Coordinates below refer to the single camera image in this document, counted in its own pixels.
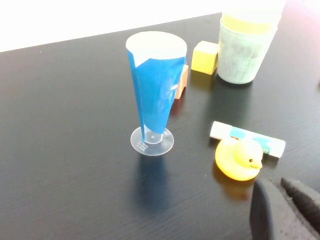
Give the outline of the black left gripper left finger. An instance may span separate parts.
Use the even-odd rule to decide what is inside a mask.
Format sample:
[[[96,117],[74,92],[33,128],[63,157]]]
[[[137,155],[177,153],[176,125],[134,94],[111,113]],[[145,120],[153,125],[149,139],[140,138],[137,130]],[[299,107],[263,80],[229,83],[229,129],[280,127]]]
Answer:
[[[253,185],[249,223],[253,240],[273,239],[270,200],[262,180],[256,180]]]

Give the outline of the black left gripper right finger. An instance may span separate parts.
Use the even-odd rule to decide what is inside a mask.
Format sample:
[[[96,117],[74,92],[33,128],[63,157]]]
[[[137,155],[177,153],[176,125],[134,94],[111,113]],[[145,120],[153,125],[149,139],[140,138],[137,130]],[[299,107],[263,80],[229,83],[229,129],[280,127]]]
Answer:
[[[280,185],[293,204],[293,209],[298,212],[303,225],[320,239],[320,193],[303,182],[282,177]]]

